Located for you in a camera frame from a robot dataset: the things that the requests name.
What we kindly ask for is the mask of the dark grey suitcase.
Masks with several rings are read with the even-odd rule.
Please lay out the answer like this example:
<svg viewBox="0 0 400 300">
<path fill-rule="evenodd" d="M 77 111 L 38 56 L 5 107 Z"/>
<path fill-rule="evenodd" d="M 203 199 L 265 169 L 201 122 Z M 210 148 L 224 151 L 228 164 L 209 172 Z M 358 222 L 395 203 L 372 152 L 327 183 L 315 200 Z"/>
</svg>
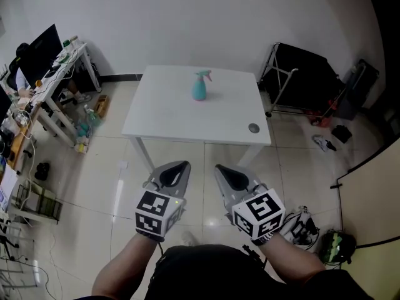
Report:
<svg viewBox="0 0 400 300">
<path fill-rule="evenodd" d="M 346 92 L 335 112 L 335 116 L 352 121 L 366 102 L 372 87 L 379 78 L 379 71 L 364 59 L 352 68 L 346 82 Z"/>
</svg>

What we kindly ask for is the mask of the black office chair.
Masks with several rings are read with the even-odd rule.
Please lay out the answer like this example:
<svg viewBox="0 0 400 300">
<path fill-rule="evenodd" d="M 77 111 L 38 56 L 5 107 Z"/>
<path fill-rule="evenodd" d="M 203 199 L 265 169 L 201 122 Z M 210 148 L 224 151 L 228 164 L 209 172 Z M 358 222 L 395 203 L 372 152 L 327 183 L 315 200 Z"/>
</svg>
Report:
<svg viewBox="0 0 400 300">
<path fill-rule="evenodd" d="M 6 79 L 7 85 L 15 91 L 18 90 L 17 85 L 16 85 L 16 74 L 19 69 L 19 60 L 20 60 L 20 57 L 16 57 L 12 60 L 12 62 L 10 63 L 10 65 L 8 67 L 9 75 Z"/>
</svg>

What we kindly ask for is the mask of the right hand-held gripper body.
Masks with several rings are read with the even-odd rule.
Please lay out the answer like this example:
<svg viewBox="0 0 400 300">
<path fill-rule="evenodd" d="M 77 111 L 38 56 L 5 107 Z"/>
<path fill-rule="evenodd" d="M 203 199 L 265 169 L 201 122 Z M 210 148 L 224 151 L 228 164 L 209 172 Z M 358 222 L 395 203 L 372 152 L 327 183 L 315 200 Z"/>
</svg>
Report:
<svg viewBox="0 0 400 300">
<path fill-rule="evenodd" d="M 259 183 L 242 194 L 226 206 L 232 223 L 240 231 L 255 241 L 282 225 L 286 209 L 274 189 Z"/>
</svg>

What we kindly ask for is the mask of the red plastic bag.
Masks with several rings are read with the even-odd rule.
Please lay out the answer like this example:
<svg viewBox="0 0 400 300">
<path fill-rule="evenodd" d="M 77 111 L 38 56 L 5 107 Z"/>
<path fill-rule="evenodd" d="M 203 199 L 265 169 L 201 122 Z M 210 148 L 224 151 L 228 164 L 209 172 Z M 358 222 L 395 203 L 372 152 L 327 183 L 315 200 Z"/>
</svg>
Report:
<svg viewBox="0 0 400 300">
<path fill-rule="evenodd" d="M 307 116 L 309 122 L 313 126 L 327 128 L 331 123 L 333 114 L 336 112 L 337 108 L 338 108 L 338 102 L 329 100 L 327 109 L 322 111 L 304 110 L 303 113 Z"/>
</svg>

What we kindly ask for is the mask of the wooden office desk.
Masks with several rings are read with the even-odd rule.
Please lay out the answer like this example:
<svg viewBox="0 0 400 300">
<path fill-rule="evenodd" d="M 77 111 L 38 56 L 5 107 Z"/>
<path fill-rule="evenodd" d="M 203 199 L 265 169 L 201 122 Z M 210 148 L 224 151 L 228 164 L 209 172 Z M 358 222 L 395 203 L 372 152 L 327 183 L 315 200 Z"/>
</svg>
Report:
<svg viewBox="0 0 400 300">
<path fill-rule="evenodd" d="M 20 131 L 17 133 L 17 136 L 14 137 L 14 139 L 12 140 L 10 149 L 11 152 L 14 153 L 14 159 L 7 160 L 5 173 L 1 176 L 1 182 L 4 183 L 4 185 L 6 186 L 6 192 L 3 191 L 3 185 L 0 184 L 0 196 L 4 198 L 4 201 L 0 202 L 0 215 L 1 216 L 7 215 L 8 217 L 13 216 L 13 219 L 15 217 L 22 217 L 26 221 L 30 219 L 33 221 L 43 222 L 46 220 L 43 215 L 38 214 L 34 210 L 24 209 L 24 205 L 26 201 L 30 198 L 32 193 L 31 189 L 33 182 L 31 173 L 34 167 L 34 159 L 36 154 L 36 149 L 34 147 L 34 143 L 32 140 L 31 131 L 34 123 L 38 120 L 38 117 L 43 112 L 43 110 L 40 107 L 36 107 L 32 111 L 32 114 L 29 114 L 22 109 L 19 109 L 18 112 L 26 113 L 29 118 L 29 122 L 24 127 L 20 128 Z M 12 202 L 13 191 L 16 185 L 16 181 L 23 179 L 21 175 L 19 176 L 17 175 L 17 168 L 18 164 L 21 164 L 23 157 L 23 150 L 28 144 L 32 146 L 33 154 L 31 158 L 31 167 L 29 169 L 29 173 L 27 174 L 27 177 L 24 179 L 24 181 L 28 183 L 27 196 L 22 200 L 21 205 L 17 207 Z"/>
</svg>

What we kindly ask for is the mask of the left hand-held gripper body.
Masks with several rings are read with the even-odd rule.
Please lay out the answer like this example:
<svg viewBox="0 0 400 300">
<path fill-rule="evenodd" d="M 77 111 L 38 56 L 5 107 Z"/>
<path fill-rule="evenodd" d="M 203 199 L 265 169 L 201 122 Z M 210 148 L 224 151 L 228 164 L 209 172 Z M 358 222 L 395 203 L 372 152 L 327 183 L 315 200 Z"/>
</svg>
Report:
<svg viewBox="0 0 400 300">
<path fill-rule="evenodd" d="M 136 232 L 164 241 L 167 232 L 180 220 L 186 200 L 150 189 L 140 189 L 135 208 Z"/>
</svg>

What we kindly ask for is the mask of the small wooden box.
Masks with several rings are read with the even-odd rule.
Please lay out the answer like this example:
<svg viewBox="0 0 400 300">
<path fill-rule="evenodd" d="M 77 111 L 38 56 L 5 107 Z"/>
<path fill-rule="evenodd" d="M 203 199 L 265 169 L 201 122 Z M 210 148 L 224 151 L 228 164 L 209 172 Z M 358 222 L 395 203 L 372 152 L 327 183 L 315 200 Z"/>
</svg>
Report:
<svg viewBox="0 0 400 300">
<path fill-rule="evenodd" d="M 97 102 L 94 105 L 94 112 L 103 119 L 108 111 L 110 98 L 108 95 L 99 96 Z"/>
</svg>

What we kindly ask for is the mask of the teal spray bottle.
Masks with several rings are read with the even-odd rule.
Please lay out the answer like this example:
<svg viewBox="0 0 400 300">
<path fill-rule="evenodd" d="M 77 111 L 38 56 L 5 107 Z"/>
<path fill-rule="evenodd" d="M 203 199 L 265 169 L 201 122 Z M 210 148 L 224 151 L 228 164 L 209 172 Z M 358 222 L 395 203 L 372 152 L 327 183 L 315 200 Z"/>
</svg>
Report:
<svg viewBox="0 0 400 300">
<path fill-rule="evenodd" d="M 198 75 L 193 87 L 192 87 L 192 98 L 196 101 L 203 101 L 206 99 L 206 83 L 204 82 L 204 76 Z"/>
</svg>

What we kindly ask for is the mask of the black monitor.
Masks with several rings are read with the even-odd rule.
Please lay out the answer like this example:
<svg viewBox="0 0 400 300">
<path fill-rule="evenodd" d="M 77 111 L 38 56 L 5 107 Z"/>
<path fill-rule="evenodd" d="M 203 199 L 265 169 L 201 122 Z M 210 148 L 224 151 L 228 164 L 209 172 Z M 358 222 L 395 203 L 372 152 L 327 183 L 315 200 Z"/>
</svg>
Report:
<svg viewBox="0 0 400 300">
<path fill-rule="evenodd" d="M 60 65 L 53 66 L 59 53 L 63 50 L 56 25 L 48 27 L 24 51 L 19 63 L 24 77 L 34 88 L 36 81 L 53 76 Z"/>
<path fill-rule="evenodd" d="M 5 90 L 0 86 L 0 125 L 7 116 L 8 110 L 11 107 L 12 101 L 6 94 Z"/>
</svg>

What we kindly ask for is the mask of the person's right forearm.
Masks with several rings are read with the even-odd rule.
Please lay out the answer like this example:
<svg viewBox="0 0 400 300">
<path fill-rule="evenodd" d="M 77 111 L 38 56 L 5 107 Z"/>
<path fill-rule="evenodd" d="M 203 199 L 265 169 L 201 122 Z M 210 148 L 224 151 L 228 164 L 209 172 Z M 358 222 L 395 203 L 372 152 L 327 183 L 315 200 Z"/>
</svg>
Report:
<svg viewBox="0 0 400 300">
<path fill-rule="evenodd" d="M 286 284 L 305 284 L 317 273 L 326 270 L 318 257 L 293 245 L 280 234 L 274 234 L 259 249 Z"/>
</svg>

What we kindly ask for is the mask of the beige partition panel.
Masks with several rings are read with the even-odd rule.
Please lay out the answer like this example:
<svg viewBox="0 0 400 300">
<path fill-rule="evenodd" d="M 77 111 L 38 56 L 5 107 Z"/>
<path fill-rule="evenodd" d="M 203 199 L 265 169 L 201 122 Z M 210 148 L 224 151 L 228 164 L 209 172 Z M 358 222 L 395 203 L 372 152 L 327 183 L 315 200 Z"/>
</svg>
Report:
<svg viewBox="0 0 400 300">
<path fill-rule="evenodd" d="M 356 240 L 341 267 L 375 300 L 400 300 L 400 138 L 337 182 L 341 226 Z"/>
</svg>

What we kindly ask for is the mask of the white table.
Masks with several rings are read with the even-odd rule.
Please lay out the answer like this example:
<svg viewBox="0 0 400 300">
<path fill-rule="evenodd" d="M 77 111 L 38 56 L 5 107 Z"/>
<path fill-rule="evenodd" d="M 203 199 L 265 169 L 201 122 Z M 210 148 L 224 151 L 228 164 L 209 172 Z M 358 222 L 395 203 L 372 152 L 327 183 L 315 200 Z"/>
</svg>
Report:
<svg viewBox="0 0 400 300">
<path fill-rule="evenodd" d="M 129 108 L 122 134 L 129 138 L 148 173 L 154 164 L 145 139 L 245 145 L 239 160 L 247 166 L 271 145 L 263 102 L 251 72 L 213 68 L 203 101 L 192 98 L 196 73 L 203 67 L 148 66 Z M 260 132 L 252 133 L 250 123 Z"/>
</svg>

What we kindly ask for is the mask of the black fabric folding cart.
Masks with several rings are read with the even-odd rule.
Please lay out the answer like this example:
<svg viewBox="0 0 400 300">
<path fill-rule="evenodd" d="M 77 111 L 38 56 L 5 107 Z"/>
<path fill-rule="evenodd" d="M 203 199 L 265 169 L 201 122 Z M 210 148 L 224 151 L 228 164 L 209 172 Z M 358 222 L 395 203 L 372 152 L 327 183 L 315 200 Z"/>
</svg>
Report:
<svg viewBox="0 0 400 300">
<path fill-rule="evenodd" d="M 267 118 L 293 114 L 315 123 L 333 115 L 346 88 L 325 57 L 282 42 L 273 44 L 257 85 L 269 97 Z"/>
</svg>

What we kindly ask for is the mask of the person's white shoe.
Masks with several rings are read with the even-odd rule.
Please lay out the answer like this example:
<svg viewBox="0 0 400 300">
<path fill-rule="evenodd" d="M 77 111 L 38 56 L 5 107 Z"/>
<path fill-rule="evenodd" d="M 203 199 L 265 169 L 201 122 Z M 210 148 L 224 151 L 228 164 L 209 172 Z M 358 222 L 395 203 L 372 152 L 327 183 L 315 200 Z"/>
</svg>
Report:
<svg viewBox="0 0 400 300">
<path fill-rule="evenodd" d="M 184 231 L 181 235 L 181 241 L 183 246 L 197 246 L 198 240 L 196 237 L 189 231 Z"/>
</svg>

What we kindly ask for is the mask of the person's left forearm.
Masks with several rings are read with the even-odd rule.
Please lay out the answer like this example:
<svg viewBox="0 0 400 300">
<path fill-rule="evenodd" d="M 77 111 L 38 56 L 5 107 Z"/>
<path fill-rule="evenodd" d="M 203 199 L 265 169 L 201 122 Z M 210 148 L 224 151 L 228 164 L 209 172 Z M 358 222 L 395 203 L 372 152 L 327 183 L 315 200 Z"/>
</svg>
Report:
<svg viewBox="0 0 400 300">
<path fill-rule="evenodd" d="M 106 264 L 92 286 L 92 296 L 130 300 L 140 286 L 158 242 L 136 234 L 123 250 Z"/>
</svg>

